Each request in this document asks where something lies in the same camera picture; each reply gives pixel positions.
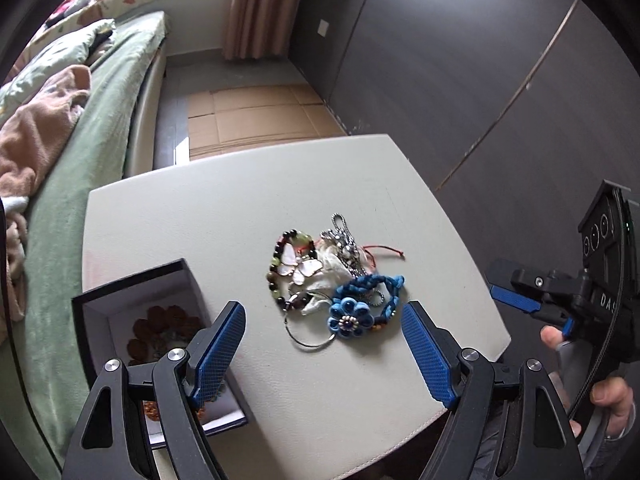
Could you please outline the person's right hand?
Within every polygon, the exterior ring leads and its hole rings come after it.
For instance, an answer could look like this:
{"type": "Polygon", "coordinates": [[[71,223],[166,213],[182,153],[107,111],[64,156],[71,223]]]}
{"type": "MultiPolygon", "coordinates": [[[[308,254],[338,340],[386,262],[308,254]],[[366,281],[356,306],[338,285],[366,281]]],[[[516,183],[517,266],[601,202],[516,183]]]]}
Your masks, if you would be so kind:
{"type": "MultiPolygon", "coordinates": [[[[561,331],[553,326],[544,326],[540,330],[541,341],[552,350],[559,350],[564,342],[561,331]]],[[[549,378],[553,387],[558,393],[564,408],[570,406],[570,399],[564,390],[559,373],[552,372],[549,378]]],[[[630,422],[634,418],[634,390],[621,377],[608,377],[602,382],[597,382],[591,390],[590,400],[597,408],[605,408],[610,413],[608,415],[608,426],[605,435],[610,440],[618,440],[628,434],[629,427],[634,423],[630,422]]],[[[582,426],[574,420],[570,420],[570,426],[574,437],[578,437],[582,432],[582,426]]]]}

